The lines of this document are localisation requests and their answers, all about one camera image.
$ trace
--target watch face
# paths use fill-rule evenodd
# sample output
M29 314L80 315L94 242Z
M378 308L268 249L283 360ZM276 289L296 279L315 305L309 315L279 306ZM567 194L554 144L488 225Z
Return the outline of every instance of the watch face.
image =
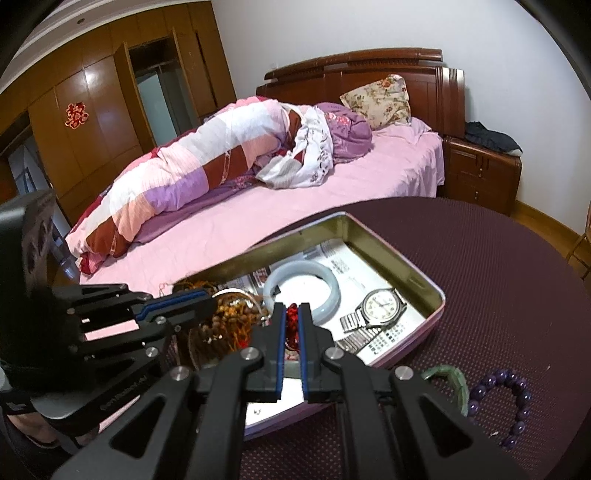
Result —
M400 301L392 290L373 291L363 301L363 313L373 325L388 323L399 309Z

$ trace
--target screw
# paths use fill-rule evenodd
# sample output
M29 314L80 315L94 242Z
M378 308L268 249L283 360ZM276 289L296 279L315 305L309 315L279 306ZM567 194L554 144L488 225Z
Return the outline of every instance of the screw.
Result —
M189 376L189 373L191 373L190 370L187 367L183 367L181 365L180 367L173 367L170 371L170 376L173 380L179 382L187 378Z
M158 355L158 349L155 346L149 346L146 349L146 356L149 356L150 358L152 358L156 355Z
M260 354L258 348L254 348L253 346L247 346L240 350L240 356L244 360L256 360Z
M340 360L345 356L345 352L343 351L343 349L337 346L328 347L324 351L324 354L328 357L329 360Z
M396 375L399 380L410 380L413 377L414 372L412 368L407 367L406 365L400 365L394 369L394 375Z

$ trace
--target wooden headboard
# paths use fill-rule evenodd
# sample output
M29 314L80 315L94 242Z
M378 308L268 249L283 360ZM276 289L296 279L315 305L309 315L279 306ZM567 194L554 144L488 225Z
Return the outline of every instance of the wooden headboard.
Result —
M301 61L272 70L256 94L300 105L339 96L390 73L404 77L411 113L441 136L464 137L464 72L444 66L441 50L379 48Z

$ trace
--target metal watch strap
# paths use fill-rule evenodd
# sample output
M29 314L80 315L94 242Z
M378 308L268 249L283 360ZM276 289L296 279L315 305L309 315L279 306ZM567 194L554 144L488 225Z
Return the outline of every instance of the metal watch strap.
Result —
M381 331L381 328L362 328L347 335L341 340L337 340L335 344L338 347L341 347L345 352L356 354L375 339Z
M340 324L345 333L354 332L365 326L365 319L361 315L361 308L357 308L353 313L340 318Z

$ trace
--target floral pillow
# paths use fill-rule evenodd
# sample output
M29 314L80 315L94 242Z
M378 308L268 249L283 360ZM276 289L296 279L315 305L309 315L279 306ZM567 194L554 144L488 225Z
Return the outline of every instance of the floral pillow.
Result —
M372 130L386 125L409 125L410 104L406 82L397 74L340 96L343 105L363 115Z

